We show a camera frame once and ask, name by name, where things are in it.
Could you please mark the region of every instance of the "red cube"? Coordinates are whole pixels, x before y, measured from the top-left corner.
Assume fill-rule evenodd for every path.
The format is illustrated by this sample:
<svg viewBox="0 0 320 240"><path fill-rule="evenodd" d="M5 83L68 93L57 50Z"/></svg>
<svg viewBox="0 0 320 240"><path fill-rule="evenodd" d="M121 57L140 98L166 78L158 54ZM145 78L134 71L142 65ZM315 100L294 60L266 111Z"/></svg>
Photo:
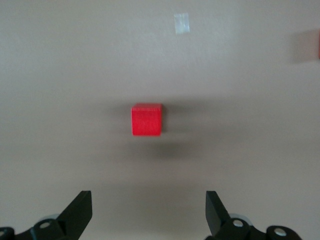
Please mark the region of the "red cube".
<svg viewBox="0 0 320 240"><path fill-rule="evenodd" d="M131 109L132 134L134 136L160 136L162 104L137 103Z"/></svg>

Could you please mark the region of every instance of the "silver bolt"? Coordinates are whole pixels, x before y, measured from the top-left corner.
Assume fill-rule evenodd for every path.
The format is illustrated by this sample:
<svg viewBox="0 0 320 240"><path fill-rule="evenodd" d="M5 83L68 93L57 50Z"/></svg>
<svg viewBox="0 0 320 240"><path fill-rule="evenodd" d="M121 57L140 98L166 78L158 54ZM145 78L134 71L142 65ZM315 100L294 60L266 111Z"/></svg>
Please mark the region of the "silver bolt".
<svg viewBox="0 0 320 240"><path fill-rule="evenodd" d="M277 234L278 236L281 236L281 237L285 237L287 236L287 233L285 230L283 230L282 228L279 228L277 227L275 230L274 230L275 234Z"/></svg>
<svg viewBox="0 0 320 240"><path fill-rule="evenodd" d="M233 225L235 225L238 228L242 228L244 226L244 223L240 220L234 220Z"/></svg>
<svg viewBox="0 0 320 240"><path fill-rule="evenodd" d="M40 225L40 228L45 229L46 227L49 227L49 225L50 225L50 222L44 222Z"/></svg>

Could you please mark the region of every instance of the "black metal bracket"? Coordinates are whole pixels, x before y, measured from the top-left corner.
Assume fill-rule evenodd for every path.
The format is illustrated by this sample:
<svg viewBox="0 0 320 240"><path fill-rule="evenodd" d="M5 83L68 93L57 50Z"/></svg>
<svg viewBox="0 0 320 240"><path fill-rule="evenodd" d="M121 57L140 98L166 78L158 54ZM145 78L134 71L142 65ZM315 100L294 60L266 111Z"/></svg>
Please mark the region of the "black metal bracket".
<svg viewBox="0 0 320 240"><path fill-rule="evenodd" d="M205 240L302 240L285 226L269 226L266 233L240 218L231 218L215 191L207 191L205 217L211 236Z"/></svg>
<svg viewBox="0 0 320 240"><path fill-rule="evenodd" d="M90 191L82 191L56 219L45 219L15 235L12 227L0 227L0 240L78 240L92 217Z"/></svg>

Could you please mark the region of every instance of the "gray surface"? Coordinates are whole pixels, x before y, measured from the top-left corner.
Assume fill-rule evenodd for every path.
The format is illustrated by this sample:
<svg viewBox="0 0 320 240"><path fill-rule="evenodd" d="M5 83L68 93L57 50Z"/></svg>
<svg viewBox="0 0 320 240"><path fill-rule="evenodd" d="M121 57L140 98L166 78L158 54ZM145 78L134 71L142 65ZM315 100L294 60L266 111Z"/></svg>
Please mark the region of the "gray surface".
<svg viewBox="0 0 320 240"><path fill-rule="evenodd" d="M174 14L190 33L176 35ZM320 238L320 1L0 2L0 226L92 190L82 239L204 239L205 191ZM131 136L136 102L166 107Z"/></svg>

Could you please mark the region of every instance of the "cube top face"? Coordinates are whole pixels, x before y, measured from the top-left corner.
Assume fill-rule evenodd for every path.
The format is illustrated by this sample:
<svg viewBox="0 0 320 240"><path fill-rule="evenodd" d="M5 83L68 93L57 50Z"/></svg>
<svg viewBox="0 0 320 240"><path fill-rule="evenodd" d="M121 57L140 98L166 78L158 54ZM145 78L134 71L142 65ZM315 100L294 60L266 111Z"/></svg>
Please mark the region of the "cube top face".
<svg viewBox="0 0 320 240"><path fill-rule="evenodd" d="M131 109L131 117L134 136L161 135L162 104L137 103Z"/></svg>

